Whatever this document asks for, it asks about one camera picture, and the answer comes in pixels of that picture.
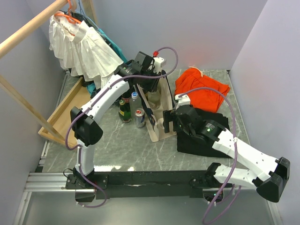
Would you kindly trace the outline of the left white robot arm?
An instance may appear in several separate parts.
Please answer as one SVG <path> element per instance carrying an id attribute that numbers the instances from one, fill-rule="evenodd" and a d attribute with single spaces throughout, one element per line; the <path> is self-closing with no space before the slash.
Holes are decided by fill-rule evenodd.
<path id="1" fill-rule="evenodd" d="M 133 92 L 139 85 L 146 91 L 157 86 L 157 76 L 162 74 L 164 59 L 158 51 L 152 56 L 139 52 L 134 60 L 120 64 L 109 81 L 89 102 L 81 108 L 74 107 L 71 112 L 72 130 L 77 143 L 77 162 L 73 174 L 82 188 L 89 188 L 94 182 L 95 144 L 101 139 L 103 130 L 99 122 L 108 108 L 122 95 Z"/>

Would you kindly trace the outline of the coca-cola glass bottle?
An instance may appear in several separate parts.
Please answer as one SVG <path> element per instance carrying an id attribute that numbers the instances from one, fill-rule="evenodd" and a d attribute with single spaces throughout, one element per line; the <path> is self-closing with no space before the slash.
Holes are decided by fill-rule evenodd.
<path id="1" fill-rule="evenodd" d="M 131 94 L 130 93 L 124 93 L 124 94 L 122 94 L 121 99 L 123 99 L 126 104 L 129 104 L 130 99 L 131 99 Z"/>

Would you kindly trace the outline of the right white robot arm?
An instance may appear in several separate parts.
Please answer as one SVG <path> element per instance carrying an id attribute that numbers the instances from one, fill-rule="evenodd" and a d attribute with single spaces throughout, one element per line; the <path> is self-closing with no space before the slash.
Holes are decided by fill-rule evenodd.
<path id="1" fill-rule="evenodd" d="M 212 163 L 205 174 L 206 183 L 215 187 L 225 182 L 255 189 L 264 199 L 277 203 L 290 176 L 290 161 L 269 156 L 240 139 L 234 139 L 228 118 L 191 105 L 163 111 L 163 126 L 169 133 L 170 123 L 177 133 L 177 151 L 212 158 L 237 158 L 245 169 Z"/>

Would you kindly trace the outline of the red bull can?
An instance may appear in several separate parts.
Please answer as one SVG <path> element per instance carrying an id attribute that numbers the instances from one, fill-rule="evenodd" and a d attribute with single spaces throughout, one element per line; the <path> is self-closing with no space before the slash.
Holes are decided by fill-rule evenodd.
<path id="1" fill-rule="evenodd" d="M 138 108 L 135 111 L 135 125 L 137 128 L 143 128 L 145 126 L 145 112 L 142 108 Z"/>

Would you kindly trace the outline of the green glass bottle gold cap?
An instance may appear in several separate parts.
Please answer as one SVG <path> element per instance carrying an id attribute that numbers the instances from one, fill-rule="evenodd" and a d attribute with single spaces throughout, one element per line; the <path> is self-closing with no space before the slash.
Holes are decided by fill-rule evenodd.
<path id="1" fill-rule="evenodd" d="M 130 105 L 124 99 L 119 101 L 119 118 L 123 123 L 131 121 Z"/>

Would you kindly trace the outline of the cream canvas tote bag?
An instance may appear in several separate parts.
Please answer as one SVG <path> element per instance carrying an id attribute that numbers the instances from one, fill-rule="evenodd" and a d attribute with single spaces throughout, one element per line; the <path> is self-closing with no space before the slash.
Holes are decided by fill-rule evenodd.
<path id="1" fill-rule="evenodd" d="M 136 85 L 136 90 L 141 97 L 142 108 L 145 111 L 145 124 L 152 142 L 157 142 L 159 140 L 177 135 L 173 130 L 172 122 L 169 123 L 168 133 L 165 133 L 165 128 L 163 125 L 163 112 L 170 111 L 175 106 L 167 77 L 159 79 L 157 89 L 160 91 L 160 106 L 159 108 L 154 109 L 150 106 L 142 87 L 140 87 L 138 84 Z"/>

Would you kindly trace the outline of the pocari sweat plastic bottle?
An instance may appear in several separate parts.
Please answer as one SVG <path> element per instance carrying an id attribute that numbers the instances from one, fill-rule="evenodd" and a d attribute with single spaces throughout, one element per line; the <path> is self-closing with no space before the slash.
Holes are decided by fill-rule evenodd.
<path id="1" fill-rule="evenodd" d="M 130 110 L 131 110 L 131 118 L 135 117 L 135 112 L 138 108 L 142 108 L 141 98 L 137 92 L 132 92 L 131 98 L 129 101 Z"/>

